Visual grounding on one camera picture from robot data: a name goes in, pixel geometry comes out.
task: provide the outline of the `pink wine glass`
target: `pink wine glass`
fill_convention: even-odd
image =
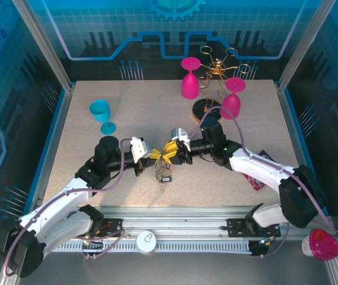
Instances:
[[[199,95],[199,82],[192,71],[200,67],[200,60],[193,57],[185,58],[181,65],[189,71],[182,80],[181,94],[186,99],[195,99]]]
[[[239,96],[235,92],[241,92],[245,89],[245,82],[239,77],[231,77],[226,81],[226,88],[232,93],[224,98],[222,101],[222,107],[226,108],[233,117],[237,118],[240,114],[241,101]],[[232,120],[230,114],[225,110],[220,110],[220,114],[227,120]]]

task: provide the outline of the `round white lid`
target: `round white lid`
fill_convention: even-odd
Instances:
[[[157,239],[154,233],[145,230],[136,238],[137,249],[143,254],[151,253],[157,245]]]

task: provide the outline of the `blue enclosure wall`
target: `blue enclosure wall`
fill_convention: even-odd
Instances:
[[[338,226],[338,0],[288,90],[312,165]]]
[[[238,51],[255,63],[255,79],[278,80],[319,0],[30,0],[70,79],[121,80],[121,61],[143,68],[144,79],[181,79],[181,59],[202,45],[214,57]]]
[[[11,1],[0,1],[0,223],[24,207],[5,188],[29,192],[61,89]]]

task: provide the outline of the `black round base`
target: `black round base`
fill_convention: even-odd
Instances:
[[[197,122],[200,122],[203,115],[213,106],[220,106],[220,103],[215,99],[201,99],[196,101],[196,103],[192,106],[192,116]],[[215,117],[218,121],[222,118],[220,114],[220,109],[212,110],[211,113],[207,115]]]

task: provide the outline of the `speckled beige tabletop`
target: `speckled beige tabletop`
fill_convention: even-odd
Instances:
[[[279,99],[271,80],[249,80],[239,93],[241,112],[238,122],[247,147],[254,152],[266,150],[280,163],[298,166]],[[217,98],[217,81],[207,90]],[[197,123],[191,108],[197,100],[181,97],[181,81],[79,81],[49,179],[45,200],[60,191],[75,172],[94,154],[103,136],[101,124],[89,112],[91,102],[106,99],[112,111],[111,121],[117,126],[113,134],[119,140],[143,137],[161,150],[170,140],[170,131],[181,127],[189,134]],[[232,121],[221,121],[230,140],[240,142]],[[201,138],[199,132],[194,138]],[[193,165],[172,166],[173,181],[159,184],[154,167],[139,177],[125,171],[119,185],[106,194],[97,194],[89,203],[106,206],[227,206],[256,205],[278,199],[274,190],[265,186],[255,191],[241,173],[231,172],[198,157]]]

